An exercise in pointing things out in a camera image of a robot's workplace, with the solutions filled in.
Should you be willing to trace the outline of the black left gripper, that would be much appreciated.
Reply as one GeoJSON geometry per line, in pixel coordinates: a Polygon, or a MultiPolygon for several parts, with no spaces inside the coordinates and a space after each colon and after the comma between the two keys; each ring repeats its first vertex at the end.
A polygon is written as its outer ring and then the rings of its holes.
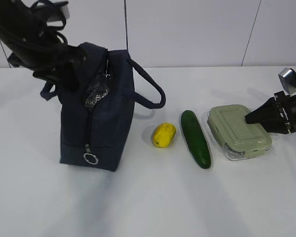
{"type": "Polygon", "coordinates": [[[55,56],[50,62],[33,69],[33,77],[44,81],[61,81],[67,91],[77,91],[80,87],[78,74],[84,66],[87,53],[80,46],[68,46],[66,51],[55,56]]]}

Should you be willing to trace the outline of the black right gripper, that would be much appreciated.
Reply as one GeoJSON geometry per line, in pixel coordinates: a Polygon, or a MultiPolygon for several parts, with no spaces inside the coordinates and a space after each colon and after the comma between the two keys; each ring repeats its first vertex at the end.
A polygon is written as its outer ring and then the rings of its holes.
{"type": "Polygon", "coordinates": [[[296,132],[296,95],[274,94],[262,106],[245,116],[247,124],[260,123],[268,133],[289,134],[296,132]],[[279,120],[277,103],[285,112],[286,119],[279,120]]]}

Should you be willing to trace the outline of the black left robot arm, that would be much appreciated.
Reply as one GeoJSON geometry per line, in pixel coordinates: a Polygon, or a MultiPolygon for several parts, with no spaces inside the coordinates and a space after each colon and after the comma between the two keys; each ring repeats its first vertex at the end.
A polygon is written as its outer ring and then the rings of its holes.
{"type": "Polygon", "coordinates": [[[76,91],[79,82],[74,67],[87,55],[61,34],[69,17],[68,4],[67,0],[37,0],[26,6],[21,0],[0,0],[0,40],[12,51],[8,57],[12,66],[27,68],[35,78],[76,91]]]}

